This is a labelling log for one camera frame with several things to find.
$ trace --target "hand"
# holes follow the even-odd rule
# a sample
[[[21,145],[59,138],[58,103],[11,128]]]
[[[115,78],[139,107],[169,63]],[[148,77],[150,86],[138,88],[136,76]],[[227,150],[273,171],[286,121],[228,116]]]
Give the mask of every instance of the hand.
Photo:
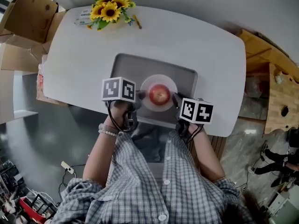
[[[198,126],[193,123],[189,123],[188,131],[190,134],[192,134],[195,130],[197,130]]]
[[[198,129],[197,124],[189,123],[188,131],[189,131],[190,134],[192,134],[197,129]],[[204,131],[204,128],[203,127],[201,128],[201,125],[199,125],[199,129],[201,129],[200,132]]]
[[[110,105],[110,111],[113,119],[117,123],[118,126],[122,126],[123,124],[123,114],[127,110],[128,106],[130,105],[129,102],[127,101],[122,101],[122,100],[116,100]],[[105,125],[108,125],[110,127],[114,127],[114,124],[110,117],[108,116],[106,121],[104,122]]]

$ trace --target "floor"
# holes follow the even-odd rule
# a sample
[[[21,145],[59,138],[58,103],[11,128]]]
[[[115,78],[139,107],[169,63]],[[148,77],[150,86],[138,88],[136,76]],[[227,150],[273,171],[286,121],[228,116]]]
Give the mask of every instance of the floor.
[[[267,100],[244,97],[239,116],[266,119]],[[247,180],[248,165],[255,168],[264,167],[266,162],[273,161],[265,157],[265,162],[260,159],[260,151],[263,144],[267,141],[271,151],[278,154],[286,154],[289,146],[285,141],[286,133],[282,130],[275,130],[268,135],[263,135],[264,125],[238,119],[233,132],[228,136],[225,148],[221,158],[221,164],[226,175],[236,183],[236,186],[242,191],[244,183]],[[267,205],[276,193],[276,188],[270,185],[277,178],[279,172],[267,173],[264,175],[248,174],[248,190],[255,196],[260,206]]]
[[[252,105],[252,101],[244,99],[240,114],[262,118],[266,105],[258,101]],[[98,125],[106,115],[76,106],[60,107],[37,101],[36,75],[15,76],[14,105],[15,109],[36,111],[38,115],[0,125],[0,157],[9,158],[18,167],[30,189],[46,192],[59,202],[58,186],[64,175],[61,161],[69,165],[86,162],[98,136]],[[252,165],[259,158],[264,140],[268,140],[272,151],[287,152],[282,131],[265,137],[262,134],[262,125],[237,120],[227,138],[221,163],[227,176],[237,186],[246,182],[247,165]],[[256,167],[263,165],[260,160],[256,163]],[[75,171],[78,177],[82,176],[82,167],[75,168]],[[68,174],[66,182],[72,177]],[[248,188],[260,204],[267,203],[275,193],[275,189],[270,188],[275,178],[272,173],[261,176],[249,174]]]

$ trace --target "cardboard box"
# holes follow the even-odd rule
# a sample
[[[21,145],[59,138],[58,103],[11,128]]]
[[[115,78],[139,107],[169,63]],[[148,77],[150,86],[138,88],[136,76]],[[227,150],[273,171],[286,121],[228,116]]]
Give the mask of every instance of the cardboard box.
[[[38,72],[38,64],[42,62],[42,56],[48,54],[56,30],[65,13],[66,11],[54,15],[44,44],[37,43],[29,49],[9,43],[0,44],[1,70]]]
[[[1,70],[20,70],[38,72],[39,62],[28,49],[16,47],[10,44],[0,44]]]
[[[51,0],[13,0],[0,23],[0,43],[31,49],[44,43],[56,12]]]

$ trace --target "red apple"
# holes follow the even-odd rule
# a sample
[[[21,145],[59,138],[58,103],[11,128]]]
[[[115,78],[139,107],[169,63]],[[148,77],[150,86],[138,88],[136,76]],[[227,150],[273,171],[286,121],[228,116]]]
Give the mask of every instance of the red apple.
[[[164,105],[170,99],[169,89],[163,84],[156,84],[149,91],[149,99],[157,106]]]

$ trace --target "checkered shirt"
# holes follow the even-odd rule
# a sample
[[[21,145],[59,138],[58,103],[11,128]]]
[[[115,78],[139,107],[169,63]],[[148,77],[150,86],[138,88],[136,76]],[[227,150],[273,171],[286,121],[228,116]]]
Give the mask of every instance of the checkered shirt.
[[[53,223],[217,224],[230,208],[242,223],[254,223],[234,183],[227,178],[212,183],[202,177],[175,131],[169,133],[165,157],[159,188],[130,136],[122,135],[115,144],[106,187],[72,179],[62,192]]]

